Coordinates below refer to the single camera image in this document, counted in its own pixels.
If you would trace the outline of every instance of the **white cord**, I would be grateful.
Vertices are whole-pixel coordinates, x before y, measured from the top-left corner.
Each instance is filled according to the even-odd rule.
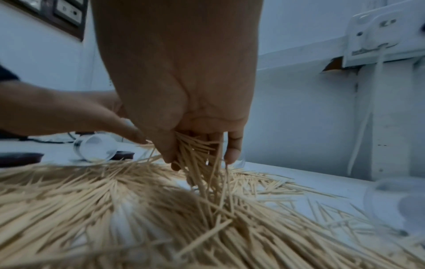
[[[369,121],[370,115],[372,114],[373,109],[373,98],[375,94],[376,88],[379,86],[379,79],[381,77],[383,63],[384,63],[384,50],[386,49],[387,44],[383,44],[379,46],[378,50],[378,61],[375,65],[375,75],[371,89],[371,99],[369,101],[369,105],[367,107],[366,115],[364,116],[362,122],[360,123],[359,132],[357,133],[357,138],[354,144],[353,152],[351,153],[350,161],[348,162],[347,174],[351,175],[351,171],[353,170],[354,162],[359,154],[360,146],[363,141],[364,132],[366,130],[367,123]]]

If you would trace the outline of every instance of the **hand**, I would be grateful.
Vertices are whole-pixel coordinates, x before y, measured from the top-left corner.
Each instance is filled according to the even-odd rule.
[[[262,1],[92,4],[99,49],[116,90],[164,160],[175,160],[175,131],[208,140],[229,132],[224,159],[233,163],[253,96]]]
[[[146,143],[120,118],[125,111],[115,92],[64,92],[8,81],[0,83],[0,111],[0,128],[19,135],[106,131]]]

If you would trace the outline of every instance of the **sleeve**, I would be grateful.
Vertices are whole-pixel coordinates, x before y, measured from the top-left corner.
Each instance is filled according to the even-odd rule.
[[[0,65],[0,82],[7,80],[19,80],[19,77]]]

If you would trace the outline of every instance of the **white bracket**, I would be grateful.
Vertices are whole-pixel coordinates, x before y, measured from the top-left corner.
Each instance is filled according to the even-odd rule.
[[[406,0],[358,14],[350,20],[343,67],[375,63],[385,45],[385,61],[425,55],[425,0]]]

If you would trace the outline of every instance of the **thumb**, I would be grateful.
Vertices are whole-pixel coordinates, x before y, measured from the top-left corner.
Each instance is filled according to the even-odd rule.
[[[102,128],[106,132],[114,133],[123,138],[126,138],[137,144],[146,144],[146,137],[144,134],[137,129],[135,126],[129,125],[124,119],[111,113],[108,115],[108,120],[105,121],[105,125]]]
[[[154,143],[166,163],[172,163],[177,158],[177,138],[174,130],[146,131],[146,135]]]

